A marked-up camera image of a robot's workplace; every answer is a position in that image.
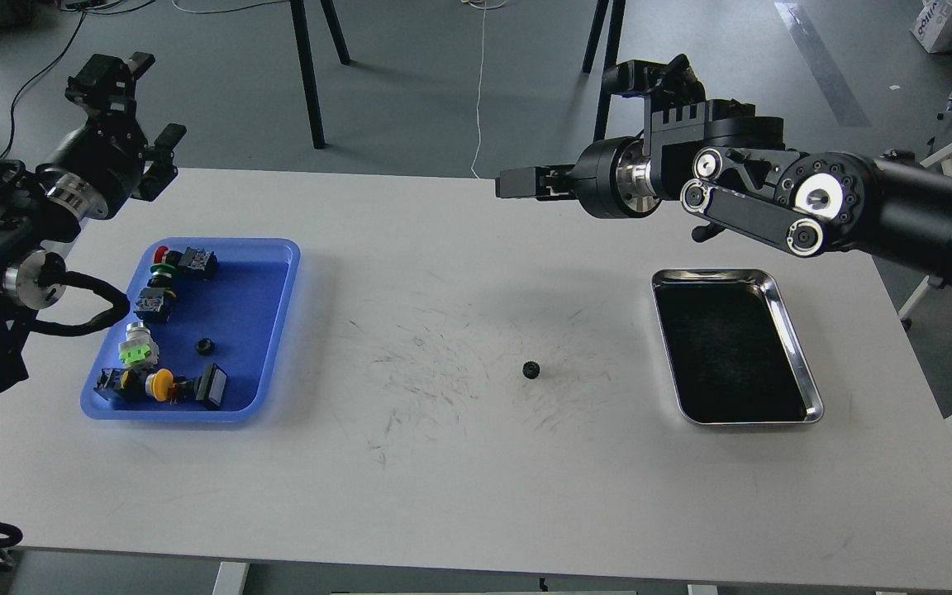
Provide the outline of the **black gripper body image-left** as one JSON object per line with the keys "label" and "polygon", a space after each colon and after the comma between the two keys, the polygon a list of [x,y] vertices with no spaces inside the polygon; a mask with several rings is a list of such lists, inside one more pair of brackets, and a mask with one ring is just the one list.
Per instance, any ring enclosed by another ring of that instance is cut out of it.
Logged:
{"label": "black gripper body image-left", "polygon": [[136,118],[88,118],[36,169],[45,188],[42,218],[103,220],[129,198],[154,201],[145,174],[146,141]]}

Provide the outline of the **image-right gripper finger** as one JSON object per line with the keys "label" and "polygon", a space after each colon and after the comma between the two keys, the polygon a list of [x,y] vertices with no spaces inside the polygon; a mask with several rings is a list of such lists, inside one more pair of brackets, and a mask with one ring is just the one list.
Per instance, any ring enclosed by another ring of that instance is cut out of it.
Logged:
{"label": "image-right gripper finger", "polygon": [[502,170],[495,178],[500,199],[575,200],[571,164],[552,164]]}

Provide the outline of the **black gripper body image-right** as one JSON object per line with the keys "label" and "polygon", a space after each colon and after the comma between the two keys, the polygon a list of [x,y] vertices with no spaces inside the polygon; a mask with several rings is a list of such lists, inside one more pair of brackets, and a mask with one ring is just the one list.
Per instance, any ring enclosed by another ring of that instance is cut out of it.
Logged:
{"label": "black gripper body image-right", "polygon": [[640,138],[596,140],[569,173],[571,195],[598,219],[645,218],[660,206]]}

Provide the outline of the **image-left gripper finger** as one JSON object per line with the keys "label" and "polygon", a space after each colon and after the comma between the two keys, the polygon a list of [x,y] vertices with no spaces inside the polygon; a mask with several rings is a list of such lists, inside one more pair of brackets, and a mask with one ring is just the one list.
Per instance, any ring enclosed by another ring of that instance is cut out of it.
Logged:
{"label": "image-left gripper finger", "polygon": [[67,79],[65,98],[83,110],[89,125],[136,124],[136,84],[155,61],[145,52],[128,58],[94,54]]}
{"label": "image-left gripper finger", "polygon": [[175,147],[188,133],[182,124],[168,124],[151,146],[144,148],[142,161],[147,164],[136,189],[136,200],[154,201],[178,176],[174,165]]}

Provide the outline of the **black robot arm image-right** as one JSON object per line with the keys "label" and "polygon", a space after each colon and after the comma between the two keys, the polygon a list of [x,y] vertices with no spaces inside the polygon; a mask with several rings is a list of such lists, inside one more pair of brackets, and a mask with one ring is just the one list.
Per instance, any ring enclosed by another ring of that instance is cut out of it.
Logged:
{"label": "black robot arm image-right", "polygon": [[800,259],[861,251],[952,287],[952,177],[911,152],[789,148],[781,117],[708,98],[684,54],[613,65],[602,89],[643,99],[643,131],[595,140],[571,164],[503,170],[498,198],[574,200],[598,219],[677,201],[702,222],[697,242],[731,231]]}

